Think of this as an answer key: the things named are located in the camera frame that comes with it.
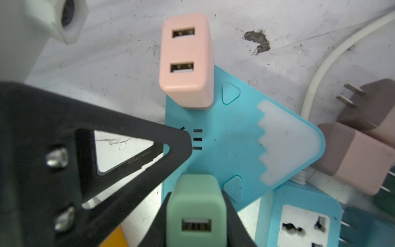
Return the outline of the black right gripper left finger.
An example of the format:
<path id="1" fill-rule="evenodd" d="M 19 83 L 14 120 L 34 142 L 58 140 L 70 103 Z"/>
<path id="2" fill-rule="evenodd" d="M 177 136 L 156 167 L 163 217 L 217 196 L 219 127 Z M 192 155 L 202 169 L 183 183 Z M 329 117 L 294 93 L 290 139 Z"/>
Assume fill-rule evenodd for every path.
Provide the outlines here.
<path id="1" fill-rule="evenodd" d="M 171 192 L 169 192 L 161 204 L 151 226 L 138 247 L 165 247 L 166 246 L 166 223 L 167 204 Z"/>

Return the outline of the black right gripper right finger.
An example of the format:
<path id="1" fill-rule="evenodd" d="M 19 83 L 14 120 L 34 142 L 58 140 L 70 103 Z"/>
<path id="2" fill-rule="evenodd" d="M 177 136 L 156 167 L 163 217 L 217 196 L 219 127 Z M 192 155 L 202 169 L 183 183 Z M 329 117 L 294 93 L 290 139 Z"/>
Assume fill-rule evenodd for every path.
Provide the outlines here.
<path id="1" fill-rule="evenodd" d="M 257 247 L 249 236 L 228 194 L 222 191 L 227 210 L 227 246 L 228 247 Z"/>

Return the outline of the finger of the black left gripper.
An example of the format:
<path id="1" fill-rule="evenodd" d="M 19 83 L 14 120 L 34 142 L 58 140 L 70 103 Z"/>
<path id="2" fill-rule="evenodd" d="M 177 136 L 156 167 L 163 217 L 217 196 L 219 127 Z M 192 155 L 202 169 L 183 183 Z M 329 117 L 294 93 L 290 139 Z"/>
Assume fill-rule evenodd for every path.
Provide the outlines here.
<path id="1" fill-rule="evenodd" d="M 153 146 L 98 173 L 95 131 Z M 1 246 L 96 247 L 192 154 L 184 130 L 1 83 Z"/>

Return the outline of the orange power strip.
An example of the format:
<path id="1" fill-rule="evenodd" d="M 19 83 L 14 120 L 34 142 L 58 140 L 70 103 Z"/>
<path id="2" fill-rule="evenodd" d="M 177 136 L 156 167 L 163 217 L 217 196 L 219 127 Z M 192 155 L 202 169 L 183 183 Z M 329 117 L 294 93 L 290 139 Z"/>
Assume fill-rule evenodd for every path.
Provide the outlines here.
<path id="1" fill-rule="evenodd" d="M 128 247 L 127 240 L 119 225 L 100 245 L 99 247 Z"/>

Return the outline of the blue rectangular power strip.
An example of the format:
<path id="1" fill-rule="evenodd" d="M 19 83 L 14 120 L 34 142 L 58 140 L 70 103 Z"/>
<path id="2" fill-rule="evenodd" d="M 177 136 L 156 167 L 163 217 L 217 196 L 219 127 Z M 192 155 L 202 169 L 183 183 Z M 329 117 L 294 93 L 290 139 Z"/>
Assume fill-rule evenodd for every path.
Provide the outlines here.
<path id="1" fill-rule="evenodd" d="M 261 197 L 259 247 L 337 247 L 343 209 L 314 185 L 286 182 Z"/>

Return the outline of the teal triangular power strip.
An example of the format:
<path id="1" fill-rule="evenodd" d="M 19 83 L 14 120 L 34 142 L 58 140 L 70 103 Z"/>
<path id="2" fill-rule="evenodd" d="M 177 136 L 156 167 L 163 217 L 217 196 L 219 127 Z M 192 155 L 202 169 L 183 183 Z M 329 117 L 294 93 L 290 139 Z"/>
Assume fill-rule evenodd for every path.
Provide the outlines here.
<path id="1" fill-rule="evenodd" d="M 162 184 L 174 190 L 182 174 L 211 174 L 242 210 L 312 165 L 325 151 L 320 129 L 220 67 L 209 109 L 166 99 L 165 124 L 188 132 L 192 155 Z"/>

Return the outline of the pink plug purple strip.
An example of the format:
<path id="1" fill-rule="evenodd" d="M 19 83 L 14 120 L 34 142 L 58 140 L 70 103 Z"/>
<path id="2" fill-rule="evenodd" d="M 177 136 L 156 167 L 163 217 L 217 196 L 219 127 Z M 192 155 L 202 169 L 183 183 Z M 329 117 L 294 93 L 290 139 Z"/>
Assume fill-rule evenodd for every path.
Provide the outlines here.
<path id="1" fill-rule="evenodd" d="M 377 194 L 395 162 L 394 148 L 339 122 L 318 128 L 326 149 L 312 166 L 367 195 Z"/>
<path id="2" fill-rule="evenodd" d="M 350 99 L 336 97 L 345 106 L 337 121 L 391 147 L 395 146 L 395 81 L 382 79 L 360 87 L 345 84 Z"/>

